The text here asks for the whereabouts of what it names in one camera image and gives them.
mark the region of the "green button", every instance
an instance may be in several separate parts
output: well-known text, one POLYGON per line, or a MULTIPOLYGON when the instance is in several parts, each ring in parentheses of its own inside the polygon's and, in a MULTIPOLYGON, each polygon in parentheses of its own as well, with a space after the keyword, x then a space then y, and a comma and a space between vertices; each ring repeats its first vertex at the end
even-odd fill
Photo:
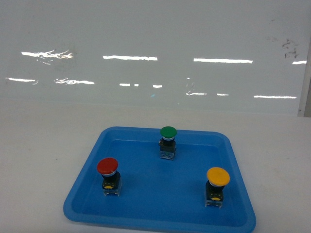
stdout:
POLYGON ((173 138, 177 134, 177 130, 172 126, 165 126, 160 130, 160 134, 164 138, 173 138))

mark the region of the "white table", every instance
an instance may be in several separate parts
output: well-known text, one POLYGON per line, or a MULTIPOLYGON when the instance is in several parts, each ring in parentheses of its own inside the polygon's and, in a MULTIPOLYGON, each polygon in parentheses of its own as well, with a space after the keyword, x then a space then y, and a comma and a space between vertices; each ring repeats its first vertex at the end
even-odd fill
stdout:
POLYGON ((135 232, 72 222, 63 203, 102 130, 163 125, 230 139, 254 232, 311 229, 310 118, 21 100, 0 109, 1 232, 135 232))

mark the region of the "yellow mushroom button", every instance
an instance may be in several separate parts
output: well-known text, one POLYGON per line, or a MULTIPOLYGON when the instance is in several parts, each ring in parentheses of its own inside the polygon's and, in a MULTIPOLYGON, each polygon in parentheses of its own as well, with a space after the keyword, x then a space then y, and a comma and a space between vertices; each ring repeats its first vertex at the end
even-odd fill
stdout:
POLYGON ((207 171, 207 179, 211 185, 225 186, 230 181, 229 173, 221 167, 213 167, 207 171))

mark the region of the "whiteboard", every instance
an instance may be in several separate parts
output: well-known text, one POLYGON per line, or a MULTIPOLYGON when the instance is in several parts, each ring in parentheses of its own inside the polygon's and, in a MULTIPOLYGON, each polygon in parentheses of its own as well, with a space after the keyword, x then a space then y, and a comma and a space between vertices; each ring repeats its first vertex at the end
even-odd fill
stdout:
POLYGON ((298 114, 311 1, 0 5, 0 98, 298 114))

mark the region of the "red button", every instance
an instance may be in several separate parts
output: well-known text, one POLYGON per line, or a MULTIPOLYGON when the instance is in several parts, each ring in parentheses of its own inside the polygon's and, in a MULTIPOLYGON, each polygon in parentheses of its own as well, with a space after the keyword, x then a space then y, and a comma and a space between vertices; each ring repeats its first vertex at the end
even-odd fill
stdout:
POLYGON ((118 161, 114 158, 102 159, 97 164, 97 171, 103 175, 109 175, 115 172, 118 168, 118 161))

